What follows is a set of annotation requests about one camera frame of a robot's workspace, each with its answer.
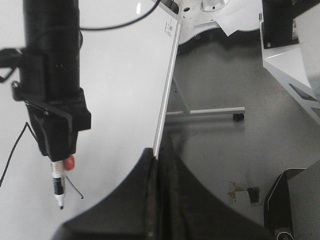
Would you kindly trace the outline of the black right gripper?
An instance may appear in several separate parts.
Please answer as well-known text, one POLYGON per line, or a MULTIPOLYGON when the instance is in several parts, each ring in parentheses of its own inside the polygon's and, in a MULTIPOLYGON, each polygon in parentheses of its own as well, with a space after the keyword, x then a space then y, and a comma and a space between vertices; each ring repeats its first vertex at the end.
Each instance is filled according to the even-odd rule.
POLYGON ((26 106, 40 152, 52 162, 74 154, 78 133, 91 128, 92 115, 82 88, 58 100, 28 100, 26 106))

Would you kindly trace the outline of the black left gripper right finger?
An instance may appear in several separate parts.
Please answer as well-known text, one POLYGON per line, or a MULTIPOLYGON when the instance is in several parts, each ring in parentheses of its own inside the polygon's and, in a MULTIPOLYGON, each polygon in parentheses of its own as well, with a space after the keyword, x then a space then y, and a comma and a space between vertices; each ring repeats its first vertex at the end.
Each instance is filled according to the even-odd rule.
POLYGON ((160 240, 271 240, 261 225, 214 196, 163 136, 158 156, 160 240))

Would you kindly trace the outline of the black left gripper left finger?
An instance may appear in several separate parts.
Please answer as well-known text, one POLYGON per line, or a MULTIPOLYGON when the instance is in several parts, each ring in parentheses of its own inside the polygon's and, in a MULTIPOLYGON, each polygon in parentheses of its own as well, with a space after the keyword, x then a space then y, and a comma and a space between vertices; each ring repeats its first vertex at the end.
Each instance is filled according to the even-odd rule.
POLYGON ((154 239, 154 154, 142 155, 122 183, 102 201, 64 222, 54 240, 154 239))

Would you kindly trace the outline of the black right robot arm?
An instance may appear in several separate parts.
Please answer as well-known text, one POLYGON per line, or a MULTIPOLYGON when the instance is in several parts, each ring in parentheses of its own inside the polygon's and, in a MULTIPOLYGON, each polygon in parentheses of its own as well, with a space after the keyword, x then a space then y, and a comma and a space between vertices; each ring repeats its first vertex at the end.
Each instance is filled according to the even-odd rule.
POLYGON ((76 0, 25 0, 21 98, 28 103, 41 153, 52 161, 76 151, 91 127, 80 87, 80 11, 76 0))

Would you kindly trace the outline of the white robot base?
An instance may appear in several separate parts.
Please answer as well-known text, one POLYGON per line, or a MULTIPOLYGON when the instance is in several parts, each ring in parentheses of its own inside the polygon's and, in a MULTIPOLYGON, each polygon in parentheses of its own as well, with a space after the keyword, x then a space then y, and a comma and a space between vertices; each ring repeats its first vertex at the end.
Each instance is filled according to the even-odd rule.
POLYGON ((261 0, 163 0, 182 20, 179 44, 216 28, 226 36, 260 28, 261 0))

